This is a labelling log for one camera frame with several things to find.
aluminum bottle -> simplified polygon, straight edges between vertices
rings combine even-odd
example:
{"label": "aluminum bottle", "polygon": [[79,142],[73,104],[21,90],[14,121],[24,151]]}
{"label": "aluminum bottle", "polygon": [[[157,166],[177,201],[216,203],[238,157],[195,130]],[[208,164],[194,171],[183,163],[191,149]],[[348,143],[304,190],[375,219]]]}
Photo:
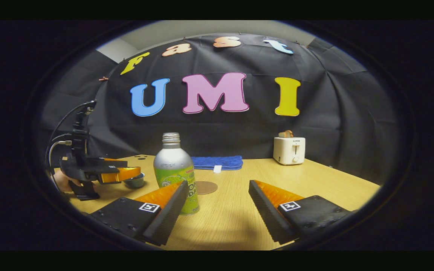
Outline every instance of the aluminum bottle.
{"label": "aluminum bottle", "polygon": [[200,209],[195,187],[195,176],[192,158],[180,147],[180,134],[165,132],[162,137],[163,148],[155,156],[153,169],[160,188],[187,180],[188,195],[180,212],[181,215],[192,215]]}

small bowl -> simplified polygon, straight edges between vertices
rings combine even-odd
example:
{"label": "small bowl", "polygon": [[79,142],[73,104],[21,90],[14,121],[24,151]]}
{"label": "small bowl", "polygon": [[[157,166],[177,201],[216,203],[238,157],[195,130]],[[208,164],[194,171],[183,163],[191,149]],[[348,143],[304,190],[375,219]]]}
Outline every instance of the small bowl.
{"label": "small bowl", "polygon": [[135,176],[131,179],[124,180],[124,183],[130,188],[140,188],[145,185],[145,181],[143,178],[145,177],[145,173],[140,173],[140,175]]}

green bottle label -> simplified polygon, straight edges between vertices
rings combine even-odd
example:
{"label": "green bottle label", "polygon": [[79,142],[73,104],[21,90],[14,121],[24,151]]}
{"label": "green bottle label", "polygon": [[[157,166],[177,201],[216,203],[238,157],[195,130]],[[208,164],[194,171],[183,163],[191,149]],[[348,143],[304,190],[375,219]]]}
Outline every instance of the green bottle label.
{"label": "green bottle label", "polygon": [[191,215],[198,212],[200,206],[197,199],[193,166],[177,170],[155,168],[155,177],[157,177],[158,187],[160,188],[186,180],[188,183],[188,195],[180,214]]}

white card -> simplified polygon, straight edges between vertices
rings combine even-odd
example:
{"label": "white card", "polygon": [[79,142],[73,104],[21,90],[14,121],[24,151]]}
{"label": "white card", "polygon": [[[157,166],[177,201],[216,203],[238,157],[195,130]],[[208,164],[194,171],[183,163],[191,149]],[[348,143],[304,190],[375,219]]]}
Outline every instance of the white card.
{"label": "white card", "polygon": [[222,170],[222,165],[214,166],[214,173],[220,173],[221,170]]}

blue letter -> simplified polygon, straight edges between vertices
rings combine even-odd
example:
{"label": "blue letter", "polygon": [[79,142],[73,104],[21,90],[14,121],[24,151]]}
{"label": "blue letter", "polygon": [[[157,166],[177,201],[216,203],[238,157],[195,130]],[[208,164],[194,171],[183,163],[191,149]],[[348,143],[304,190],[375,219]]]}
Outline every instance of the blue letter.
{"label": "blue letter", "polygon": [[270,43],[270,45],[272,47],[274,47],[274,49],[276,49],[279,52],[283,52],[283,53],[289,53],[290,55],[292,55],[294,52],[291,50],[287,50],[286,48],[284,48],[284,46],[287,47],[287,45],[280,43],[279,41],[273,41],[273,40],[264,40],[265,43]]}
{"label": "blue letter", "polygon": [[170,82],[168,78],[162,78],[153,81],[155,87],[155,102],[152,106],[143,105],[143,91],[147,88],[146,84],[134,86],[130,89],[131,93],[131,110],[139,117],[148,117],[157,114],[165,105],[165,85]]}

